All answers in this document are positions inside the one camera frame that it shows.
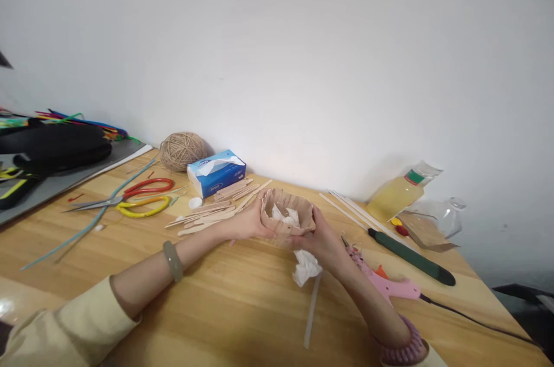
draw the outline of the jade bangle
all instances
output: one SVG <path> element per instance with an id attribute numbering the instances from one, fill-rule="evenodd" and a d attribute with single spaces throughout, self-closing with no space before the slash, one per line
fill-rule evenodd
<path id="1" fill-rule="evenodd" d="M 171 276 L 173 276 L 175 283 L 180 282 L 183 278 L 183 264 L 181 263 L 179 256 L 177 256 L 175 246 L 169 240 L 163 244 L 163 254 L 166 255 L 169 271 L 171 272 Z"/>

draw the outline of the gray mat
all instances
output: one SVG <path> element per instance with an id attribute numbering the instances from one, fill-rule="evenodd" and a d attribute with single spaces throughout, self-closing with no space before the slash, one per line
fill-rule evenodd
<path id="1" fill-rule="evenodd" d="M 0 226 L 64 192 L 69 187 L 79 183 L 95 172 L 127 158 L 143 146 L 145 144 L 137 144 L 130 139 L 113 142 L 111 154 L 105 160 L 46 178 L 33 191 L 21 199 L 15 207 L 0 211 Z M 0 160 L 3 161 L 3 168 L 9 166 L 12 157 L 13 155 L 0 155 Z M 6 181 L 0 184 L 0 196 L 7 192 L 15 183 L 16 181 Z"/>

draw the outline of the cream sleeve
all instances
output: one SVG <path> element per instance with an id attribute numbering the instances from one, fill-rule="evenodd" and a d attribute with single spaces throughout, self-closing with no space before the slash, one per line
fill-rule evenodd
<path id="1" fill-rule="evenodd" d="M 41 310 L 10 332 L 0 366 L 94 366 L 138 323 L 105 278 L 56 311 Z"/>
<path id="2" fill-rule="evenodd" d="M 435 349 L 429 345 L 429 343 L 423 340 L 425 347 L 429 350 L 427 357 L 418 364 L 412 364 L 410 367 L 448 367 L 446 363 L 440 358 Z M 382 363 L 383 367 L 391 367 L 388 364 Z"/>

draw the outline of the hot glue gun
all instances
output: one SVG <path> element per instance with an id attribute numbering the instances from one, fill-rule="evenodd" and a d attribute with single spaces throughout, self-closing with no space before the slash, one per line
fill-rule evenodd
<path id="1" fill-rule="evenodd" d="M 387 274 L 383 270 L 382 266 L 379 266 L 377 272 L 373 272 L 371 268 L 364 262 L 362 254 L 354 247 L 350 246 L 344 236 L 340 236 L 342 242 L 345 244 L 346 251 L 350 255 L 351 259 L 356 263 L 358 269 L 369 279 L 369 281 L 377 288 L 381 295 L 391 304 L 390 297 L 399 297 L 407 299 L 419 299 L 421 296 L 421 289 L 410 279 L 404 279 L 399 282 L 393 282 L 389 280 Z"/>

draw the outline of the power cord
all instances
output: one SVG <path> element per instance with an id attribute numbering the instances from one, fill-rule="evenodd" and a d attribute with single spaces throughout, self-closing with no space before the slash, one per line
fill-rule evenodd
<path id="1" fill-rule="evenodd" d="M 491 327 L 490 325 L 487 325 L 487 324 L 484 324 L 484 323 L 482 323 L 482 322 L 480 322 L 480 321 L 477 321 L 476 319 L 473 319 L 473 318 L 471 318 L 470 316 L 465 315 L 464 313 L 462 313 L 462 312 L 460 312 L 460 311 L 458 311 L 458 310 L 456 310 L 456 309 L 454 309 L 454 308 L 451 308 L 451 307 L 449 307 L 449 306 L 447 306 L 447 305 L 443 305 L 443 304 L 440 304 L 440 303 L 438 303 L 438 302 L 435 302 L 434 300 L 432 300 L 431 298 L 429 298 L 429 297 L 427 297 L 427 296 L 425 296 L 425 295 L 423 295 L 423 294 L 421 294 L 420 298 L 423 299 L 423 300 L 424 300 L 425 302 L 427 302 L 428 304 L 433 304 L 433 305 L 436 305 L 436 306 L 438 306 L 438 307 L 440 307 L 440 308 L 443 308 L 443 309 L 447 309 L 447 310 L 449 310 L 449 311 L 452 311 L 452 312 L 454 312 L 454 313 L 456 313 L 456 314 L 458 314 L 458 315 L 463 316 L 464 318 L 469 319 L 470 321 L 475 322 L 476 324 L 479 324 L 479 325 L 482 326 L 482 327 L 491 329 L 492 331 L 500 332 L 500 333 L 502 333 L 502 334 L 509 335 L 509 336 L 511 336 L 511 337 L 520 339 L 521 341 L 525 341 L 525 342 L 527 342 L 527 343 L 529 343 L 529 344 L 533 344 L 533 345 L 537 346 L 538 348 L 540 348 L 542 351 L 544 351 L 544 348 L 542 348 L 542 346 L 541 346 L 538 342 L 536 342 L 535 340 L 532 340 L 532 339 L 530 339 L 530 338 L 525 338 L 524 336 L 515 334 L 515 333 L 510 332 L 510 331 L 505 331 L 505 330 L 500 329 L 500 328 Z"/>

